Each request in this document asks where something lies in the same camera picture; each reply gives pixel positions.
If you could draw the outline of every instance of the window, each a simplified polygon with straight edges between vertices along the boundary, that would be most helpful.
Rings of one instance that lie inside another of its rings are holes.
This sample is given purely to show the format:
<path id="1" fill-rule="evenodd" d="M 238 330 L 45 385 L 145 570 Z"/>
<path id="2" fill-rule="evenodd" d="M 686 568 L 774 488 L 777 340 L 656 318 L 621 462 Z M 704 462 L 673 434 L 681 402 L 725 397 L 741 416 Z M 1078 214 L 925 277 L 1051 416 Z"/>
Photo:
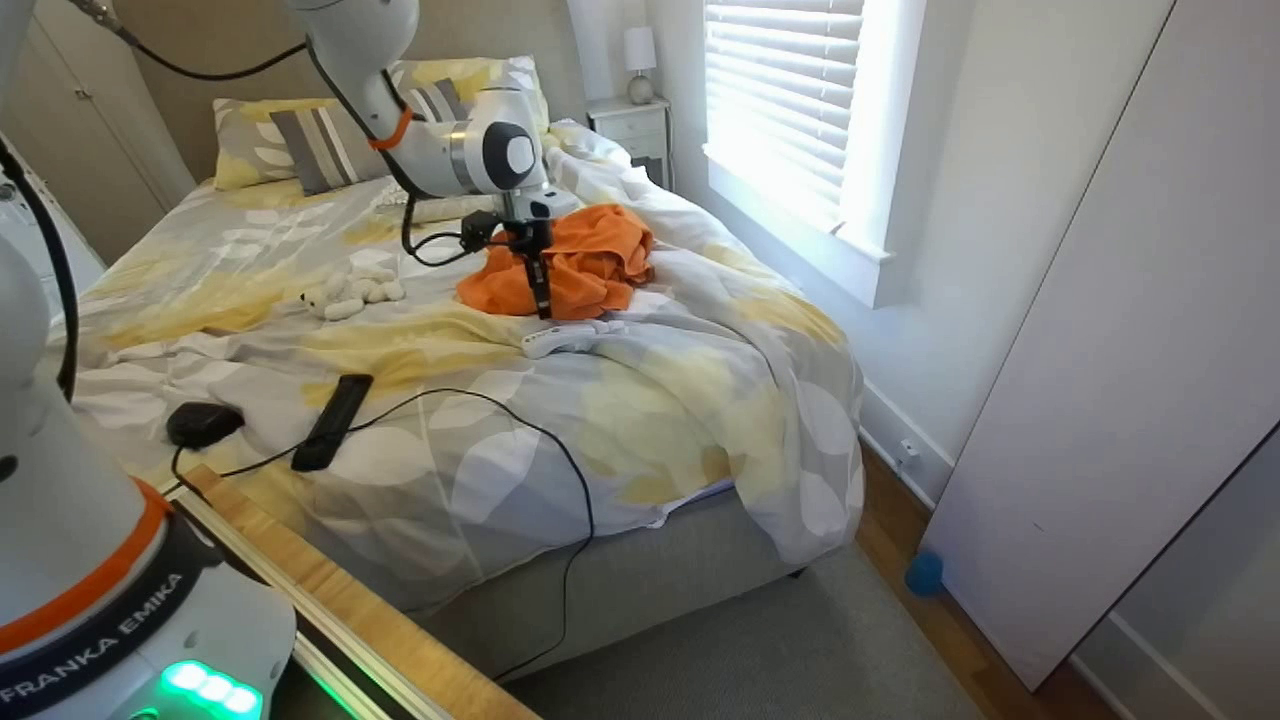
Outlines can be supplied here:
<path id="1" fill-rule="evenodd" d="M 704 0 L 714 186 L 867 305 L 925 5 Z"/>

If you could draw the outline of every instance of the orange towel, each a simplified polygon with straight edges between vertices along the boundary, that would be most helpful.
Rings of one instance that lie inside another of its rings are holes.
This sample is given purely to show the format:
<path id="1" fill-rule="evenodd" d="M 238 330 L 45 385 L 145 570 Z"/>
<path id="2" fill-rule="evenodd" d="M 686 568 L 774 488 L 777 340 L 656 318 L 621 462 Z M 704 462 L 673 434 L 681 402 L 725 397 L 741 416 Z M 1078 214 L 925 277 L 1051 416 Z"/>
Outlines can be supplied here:
<path id="1" fill-rule="evenodd" d="M 651 235 L 621 204 L 593 204 L 553 220 L 546 250 L 553 277 L 553 318 L 597 318 L 623 311 L 637 282 L 648 282 Z M 536 314 L 525 258 L 508 246 L 489 246 L 477 277 L 458 288 L 458 299 L 497 314 Z"/>

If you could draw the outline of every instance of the window blinds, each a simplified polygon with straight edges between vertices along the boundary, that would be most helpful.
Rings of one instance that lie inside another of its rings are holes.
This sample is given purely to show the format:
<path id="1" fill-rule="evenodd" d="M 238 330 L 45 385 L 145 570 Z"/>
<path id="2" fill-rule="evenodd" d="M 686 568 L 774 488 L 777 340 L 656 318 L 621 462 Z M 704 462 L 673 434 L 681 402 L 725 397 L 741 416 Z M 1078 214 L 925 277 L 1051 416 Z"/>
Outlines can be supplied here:
<path id="1" fill-rule="evenodd" d="M 845 220 L 862 0 L 704 0 L 707 157 L 781 213 Z"/>

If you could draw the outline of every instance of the blue object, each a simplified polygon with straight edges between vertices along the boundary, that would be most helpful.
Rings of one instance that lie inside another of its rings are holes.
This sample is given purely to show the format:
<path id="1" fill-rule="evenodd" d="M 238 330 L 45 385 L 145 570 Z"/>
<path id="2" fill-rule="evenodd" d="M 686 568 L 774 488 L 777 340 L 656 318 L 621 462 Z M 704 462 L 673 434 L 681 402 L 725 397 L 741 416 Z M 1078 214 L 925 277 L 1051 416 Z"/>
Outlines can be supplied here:
<path id="1" fill-rule="evenodd" d="M 940 594 L 945 591 L 945 558 L 933 549 L 921 549 L 903 575 L 909 591 Z"/>

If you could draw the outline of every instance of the black remote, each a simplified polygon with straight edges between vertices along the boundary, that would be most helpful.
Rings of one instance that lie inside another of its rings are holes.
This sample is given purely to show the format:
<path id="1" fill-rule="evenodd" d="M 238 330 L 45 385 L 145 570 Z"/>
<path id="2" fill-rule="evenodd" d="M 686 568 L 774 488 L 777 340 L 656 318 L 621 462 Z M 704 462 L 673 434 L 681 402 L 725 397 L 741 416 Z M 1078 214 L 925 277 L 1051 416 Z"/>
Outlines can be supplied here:
<path id="1" fill-rule="evenodd" d="M 319 470 L 344 447 L 356 412 L 374 388 L 374 376 L 340 376 L 337 391 L 329 397 L 312 434 L 293 450 L 295 470 Z"/>

